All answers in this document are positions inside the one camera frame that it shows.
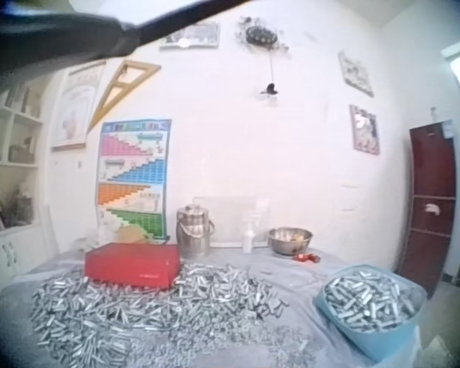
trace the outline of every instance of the cabinet door handle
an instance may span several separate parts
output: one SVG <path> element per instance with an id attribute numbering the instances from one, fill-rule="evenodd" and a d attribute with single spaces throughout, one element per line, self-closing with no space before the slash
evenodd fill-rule
<path id="1" fill-rule="evenodd" d="M 2 244 L 2 249 L 5 252 L 5 254 L 7 255 L 7 267 L 10 267 L 10 254 L 8 253 L 8 250 L 5 247 L 5 244 Z"/>
<path id="2" fill-rule="evenodd" d="M 424 210 L 425 210 L 426 212 L 432 212 L 432 213 L 434 213 L 434 214 L 437 215 L 437 216 L 439 216 L 439 214 L 442 212 L 442 210 L 439 208 L 439 206 L 438 206 L 438 205 L 435 205 L 435 204 L 433 204 L 433 203 L 428 203 L 428 204 L 425 206 Z"/>
<path id="3" fill-rule="evenodd" d="M 14 255 L 14 263 L 17 263 L 17 254 L 15 253 L 15 248 L 14 248 L 14 246 L 12 245 L 12 242 L 11 242 L 11 241 L 8 242 L 8 246 L 9 246 L 9 248 L 10 248 L 12 254 Z"/>

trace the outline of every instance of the colorful chart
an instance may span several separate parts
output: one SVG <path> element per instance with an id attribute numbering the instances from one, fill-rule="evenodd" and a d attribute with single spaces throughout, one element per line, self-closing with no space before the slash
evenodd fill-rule
<path id="1" fill-rule="evenodd" d="M 170 120 L 105 123 L 97 165 L 97 217 L 117 230 L 138 225 L 165 240 L 166 173 Z"/>

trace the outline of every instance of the metal parts pile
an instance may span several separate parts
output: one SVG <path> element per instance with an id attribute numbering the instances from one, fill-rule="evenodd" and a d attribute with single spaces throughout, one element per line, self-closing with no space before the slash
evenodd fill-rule
<path id="1" fill-rule="evenodd" d="M 254 331 L 264 317 L 280 317 L 288 303 L 276 298 L 271 285 L 230 266 L 184 264 L 169 291 L 94 283 L 74 269 L 47 281 L 33 299 L 38 345 L 69 368 L 127 366 L 136 351 L 138 358 L 151 352 L 146 366 L 183 367 L 198 352 L 258 341 L 280 360 L 303 360 L 307 366 L 305 359 L 313 359 L 307 355 L 312 344 L 297 331 L 283 330 L 277 337 L 270 337 L 271 327 Z M 297 357 L 283 353 L 285 346 L 293 346 Z M 146 362 L 138 358 L 131 363 Z"/>
<path id="2" fill-rule="evenodd" d="M 418 308 L 410 300 L 412 288 L 390 277 L 355 271 L 332 280 L 324 289 L 330 312 L 352 330 L 384 332 L 404 324 Z"/>

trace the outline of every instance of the small metal cylinder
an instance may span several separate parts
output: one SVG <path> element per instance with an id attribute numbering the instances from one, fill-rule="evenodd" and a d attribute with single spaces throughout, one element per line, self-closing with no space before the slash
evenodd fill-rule
<path id="1" fill-rule="evenodd" d="M 177 211 L 177 245 L 184 258 L 207 255 L 210 237 L 214 231 L 215 226 L 209 220 L 207 209 L 199 205 L 187 205 Z"/>

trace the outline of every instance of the dark red cabinet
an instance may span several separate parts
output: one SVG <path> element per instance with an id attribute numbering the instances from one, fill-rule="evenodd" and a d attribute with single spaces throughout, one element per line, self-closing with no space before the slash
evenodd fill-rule
<path id="1" fill-rule="evenodd" d="M 411 129 L 413 183 L 409 234 L 397 273 L 435 292 L 455 214 L 455 152 L 444 123 Z"/>

